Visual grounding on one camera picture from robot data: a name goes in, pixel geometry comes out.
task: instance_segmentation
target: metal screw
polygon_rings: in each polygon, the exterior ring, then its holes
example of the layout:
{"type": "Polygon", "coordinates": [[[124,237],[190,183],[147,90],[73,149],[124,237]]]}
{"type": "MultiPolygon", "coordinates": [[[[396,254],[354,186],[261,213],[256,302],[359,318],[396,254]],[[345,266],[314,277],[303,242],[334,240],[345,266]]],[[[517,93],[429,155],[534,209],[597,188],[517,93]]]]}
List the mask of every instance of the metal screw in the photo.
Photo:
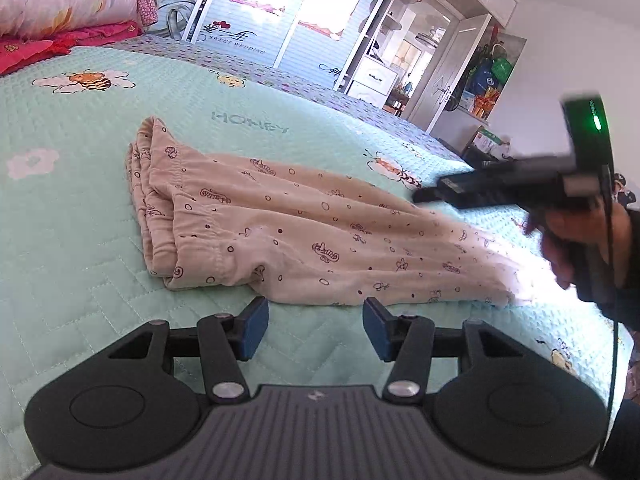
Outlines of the metal screw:
{"type": "Polygon", "coordinates": [[[413,397],[420,391],[420,386],[413,381],[394,381],[386,389],[396,397],[413,397]]]}
{"type": "Polygon", "coordinates": [[[239,383],[218,383],[213,387],[213,394],[221,399],[237,399],[244,394],[244,386],[239,383]]]}

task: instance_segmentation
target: green bag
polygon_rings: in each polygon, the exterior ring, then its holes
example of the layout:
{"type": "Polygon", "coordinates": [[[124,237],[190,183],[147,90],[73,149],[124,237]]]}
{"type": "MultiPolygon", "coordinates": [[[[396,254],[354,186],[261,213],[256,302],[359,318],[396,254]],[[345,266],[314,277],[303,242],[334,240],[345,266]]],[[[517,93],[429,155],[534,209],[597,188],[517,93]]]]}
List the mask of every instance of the green bag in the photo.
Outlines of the green bag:
{"type": "Polygon", "coordinates": [[[513,65],[504,57],[496,59],[491,67],[491,72],[494,73],[496,79],[503,85],[507,82],[512,70],[513,65]]]}

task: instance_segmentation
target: white door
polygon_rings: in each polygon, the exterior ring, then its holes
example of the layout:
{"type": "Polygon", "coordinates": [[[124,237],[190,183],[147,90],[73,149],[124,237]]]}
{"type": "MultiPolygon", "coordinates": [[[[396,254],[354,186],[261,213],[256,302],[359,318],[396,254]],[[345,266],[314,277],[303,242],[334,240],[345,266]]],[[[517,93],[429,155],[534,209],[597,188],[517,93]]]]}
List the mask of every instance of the white door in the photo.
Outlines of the white door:
{"type": "Polygon", "coordinates": [[[458,24],[414,111],[408,117],[409,122],[427,133],[431,131],[462,77],[490,18],[490,14],[485,14],[458,24]]]}

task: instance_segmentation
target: dresser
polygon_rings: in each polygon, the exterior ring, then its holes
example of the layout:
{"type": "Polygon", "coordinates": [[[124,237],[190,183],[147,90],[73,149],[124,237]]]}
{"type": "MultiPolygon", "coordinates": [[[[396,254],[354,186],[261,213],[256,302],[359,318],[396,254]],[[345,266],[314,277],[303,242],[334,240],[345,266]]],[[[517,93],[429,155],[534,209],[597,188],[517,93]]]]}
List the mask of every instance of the dresser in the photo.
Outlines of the dresser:
{"type": "Polygon", "coordinates": [[[394,70],[365,56],[351,79],[347,95],[382,108],[397,78],[394,70]]]}

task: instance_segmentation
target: cable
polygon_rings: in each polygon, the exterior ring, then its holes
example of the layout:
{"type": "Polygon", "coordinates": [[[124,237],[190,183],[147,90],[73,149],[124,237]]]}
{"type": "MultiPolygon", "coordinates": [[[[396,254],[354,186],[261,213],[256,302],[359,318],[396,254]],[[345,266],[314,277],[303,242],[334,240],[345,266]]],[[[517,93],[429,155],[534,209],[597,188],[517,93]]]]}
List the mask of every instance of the cable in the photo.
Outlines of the cable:
{"type": "MultiPolygon", "coordinates": [[[[607,223],[607,255],[609,257],[609,272],[612,276],[612,280],[615,280],[615,269],[613,263],[613,197],[610,192],[611,185],[610,173],[608,171],[608,168],[604,173],[606,177],[603,179],[602,196],[604,199],[605,222],[607,223]]],[[[600,454],[600,451],[604,449],[607,441],[607,436],[609,434],[609,423],[611,420],[611,413],[613,411],[613,397],[616,390],[616,375],[618,372],[618,308],[616,304],[615,290],[612,299],[611,320],[613,321],[613,350],[611,356],[611,381],[609,383],[609,400],[607,402],[607,429],[605,430],[605,434],[602,437],[602,442],[598,446],[597,454],[600,454]]]]}

